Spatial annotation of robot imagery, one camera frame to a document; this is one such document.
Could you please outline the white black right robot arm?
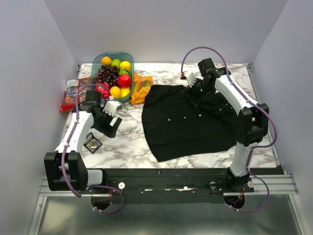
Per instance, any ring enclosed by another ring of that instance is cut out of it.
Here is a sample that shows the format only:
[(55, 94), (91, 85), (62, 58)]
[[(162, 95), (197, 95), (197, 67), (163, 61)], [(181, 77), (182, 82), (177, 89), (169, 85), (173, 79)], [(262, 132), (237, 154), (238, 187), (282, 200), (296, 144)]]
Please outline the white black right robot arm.
[(268, 133), (267, 104), (259, 104), (252, 99), (231, 76), (227, 66), (217, 68), (212, 59), (204, 59), (198, 64), (202, 79), (192, 72), (182, 72), (181, 78), (188, 82), (183, 93), (196, 107), (207, 94), (221, 94), (234, 113), (236, 150), (230, 165), (230, 177), (225, 179), (225, 187), (235, 192), (243, 186), (241, 178), (250, 174), (249, 164), (252, 152)]

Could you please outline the black button shirt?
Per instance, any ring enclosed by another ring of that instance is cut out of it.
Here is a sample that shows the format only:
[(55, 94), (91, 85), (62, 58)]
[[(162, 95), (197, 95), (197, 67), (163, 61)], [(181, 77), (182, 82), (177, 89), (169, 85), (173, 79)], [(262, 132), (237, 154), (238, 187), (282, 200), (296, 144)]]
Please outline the black button shirt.
[(142, 124), (146, 142), (158, 162), (227, 151), (236, 145), (237, 117), (221, 93), (208, 93), (198, 107), (182, 85), (153, 85), (145, 97)]

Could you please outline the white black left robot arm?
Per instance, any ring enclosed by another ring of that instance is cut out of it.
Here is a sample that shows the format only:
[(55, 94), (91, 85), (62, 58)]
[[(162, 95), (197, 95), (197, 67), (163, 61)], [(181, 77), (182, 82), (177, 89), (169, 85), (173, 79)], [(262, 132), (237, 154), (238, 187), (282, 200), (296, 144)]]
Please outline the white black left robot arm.
[(101, 94), (88, 90), (85, 101), (75, 103), (70, 126), (63, 140), (53, 152), (46, 153), (44, 165), (51, 191), (71, 191), (76, 197), (91, 186), (97, 193), (104, 193), (109, 186), (101, 170), (87, 170), (81, 152), (90, 129), (96, 129), (109, 138), (114, 138), (122, 121), (116, 118), (121, 107), (119, 101), (110, 97), (101, 106)]

